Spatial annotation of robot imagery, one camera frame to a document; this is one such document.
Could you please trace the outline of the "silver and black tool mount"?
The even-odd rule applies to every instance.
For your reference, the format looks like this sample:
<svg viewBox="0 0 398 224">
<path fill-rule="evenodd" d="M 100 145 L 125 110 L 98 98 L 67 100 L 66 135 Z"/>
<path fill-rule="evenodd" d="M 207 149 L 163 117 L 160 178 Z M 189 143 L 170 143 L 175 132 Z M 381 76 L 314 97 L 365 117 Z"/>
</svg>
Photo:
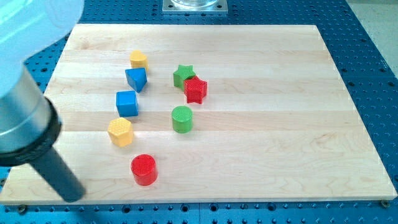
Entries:
<svg viewBox="0 0 398 224">
<path fill-rule="evenodd" d="M 62 122 L 26 68 L 1 96 L 1 166 L 19 166 L 43 156 L 57 140 Z"/>
</svg>

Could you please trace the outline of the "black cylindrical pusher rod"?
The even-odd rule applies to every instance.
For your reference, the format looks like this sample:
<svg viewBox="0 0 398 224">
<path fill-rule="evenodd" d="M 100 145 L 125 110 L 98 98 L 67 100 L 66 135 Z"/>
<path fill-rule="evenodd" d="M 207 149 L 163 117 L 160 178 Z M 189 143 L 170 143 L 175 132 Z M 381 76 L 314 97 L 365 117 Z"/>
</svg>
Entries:
<svg viewBox="0 0 398 224">
<path fill-rule="evenodd" d="M 84 196 L 84 186 L 53 147 L 30 165 L 64 201 L 76 202 Z"/>
</svg>

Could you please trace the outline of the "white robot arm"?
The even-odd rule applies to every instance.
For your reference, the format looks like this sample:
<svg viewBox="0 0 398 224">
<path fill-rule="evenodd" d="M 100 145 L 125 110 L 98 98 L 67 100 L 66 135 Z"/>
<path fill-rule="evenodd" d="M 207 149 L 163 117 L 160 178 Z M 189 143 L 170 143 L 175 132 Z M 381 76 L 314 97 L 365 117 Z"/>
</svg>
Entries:
<svg viewBox="0 0 398 224">
<path fill-rule="evenodd" d="M 62 121 L 24 62 L 66 36 L 83 0 L 1 1 L 1 165 L 30 164 L 66 202 L 85 189 L 53 148 Z"/>
</svg>

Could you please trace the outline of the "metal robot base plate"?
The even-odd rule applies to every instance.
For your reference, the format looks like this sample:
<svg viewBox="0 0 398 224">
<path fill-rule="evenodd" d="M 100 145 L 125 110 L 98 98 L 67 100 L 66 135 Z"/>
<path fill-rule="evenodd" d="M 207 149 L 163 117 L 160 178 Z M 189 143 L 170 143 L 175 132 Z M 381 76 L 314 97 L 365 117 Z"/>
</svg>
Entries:
<svg viewBox="0 0 398 224">
<path fill-rule="evenodd" d="M 166 15 L 209 14 L 225 15 L 228 13 L 227 0 L 163 0 L 162 13 Z"/>
</svg>

